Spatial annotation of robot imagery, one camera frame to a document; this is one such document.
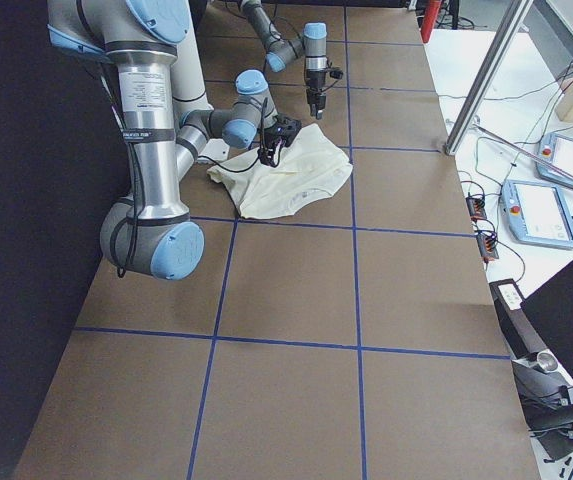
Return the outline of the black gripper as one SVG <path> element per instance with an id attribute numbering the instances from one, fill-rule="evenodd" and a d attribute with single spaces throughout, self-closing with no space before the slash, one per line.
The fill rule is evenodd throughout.
<path id="1" fill-rule="evenodd" d="M 326 94 L 323 92 L 326 72 L 324 70 L 306 69 L 304 72 L 304 80 L 310 116 L 317 120 L 322 120 L 326 105 Z"/>
<path id="2" fill-rule="evenodd" d="M 300 130 L 300 120 L 283 114 L 277 114 L 271 126 L 261 125 L 259 128 L 260 144 L 258 148 L 260 163 L 277 168 L 281 162 L 281 151 L 278 149 L 289 147 Z"/>

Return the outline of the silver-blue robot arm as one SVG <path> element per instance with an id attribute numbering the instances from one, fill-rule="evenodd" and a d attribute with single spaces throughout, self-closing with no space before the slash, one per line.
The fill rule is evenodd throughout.
<path id="1" fill-rule="evenodd" d="M 274 73 L 283 71 L 300 58 L 304 59 L 304 84 L 310 115 L 323 118 L 326 109 L 326 79 L 331 63 L 327 56 L 327 26 L 323 22 L 309 22 L 301 34 L 285 38 L 269 18 L 261 1 L 238 1 L 238 9 L 261 40 L 265 60 Z"/>
<path id="2" fill-rule="evenodd" d="M 274 166 L 301 124 L 280 114 L 264 75 L 242 72 L 233 106 L 207 101 L 190 7 L 185 1 L 52 1 L 50 40 L 58 50 L 96 62 L 126 144 L 131 176 L 101 227 L 105 258 L 119 275 L 180 280 L 202 258 L 204 235 L 180 197 L 180 182 L 215 139 Z"/>

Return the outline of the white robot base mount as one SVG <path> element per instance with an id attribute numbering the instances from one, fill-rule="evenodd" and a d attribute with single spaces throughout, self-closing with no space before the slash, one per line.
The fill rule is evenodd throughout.
<path id="1" fill-rule="evenodd" d="M 223 139 L 210 139 L 199 153 L 197 163 L 222 163 L 228 160 L 230 146 Z"/>

